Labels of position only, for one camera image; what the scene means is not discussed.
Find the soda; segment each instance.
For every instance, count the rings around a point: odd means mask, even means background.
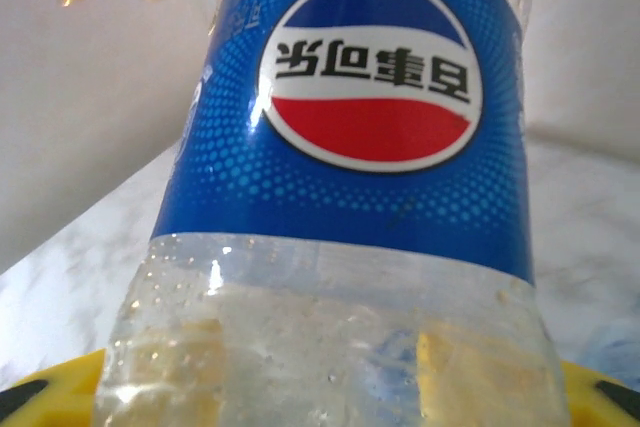
[[[223,0],[97,426],[568,426],[530,0]]]

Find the blue dotted pattern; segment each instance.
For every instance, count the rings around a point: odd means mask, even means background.
[[[476,50],[483,116],[462,153],[402,175],[323,164],[289,146],[264,116],[253,118],[255,73],[269,26],[295,1],[225,0],[207,61],[213,75],[203,87],[154,235],[222,231],[379,245],[459,258],[531,280],[518,125],[520,30],[505,0],[442,0]],[[260,26],[233,32],[238,12],[256,3]]]

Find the blue label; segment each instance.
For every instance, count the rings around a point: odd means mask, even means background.
[[[505,0],[224,0],[154,236],[402,249],[531,281]]]

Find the marble surface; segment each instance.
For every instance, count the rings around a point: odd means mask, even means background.
[[[0,388],[106,344],[173,154],[0,276]],[[540,142],[529,162],[538,301],[560,354],[575,360],[596,327],[640,298],[640,167]]]

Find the pepsi logo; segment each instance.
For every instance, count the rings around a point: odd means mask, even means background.
[[[257,105],[307,155],[399,173],[465,147],[482,83],[465,30],[440,0],[298,0],[265,46]]]

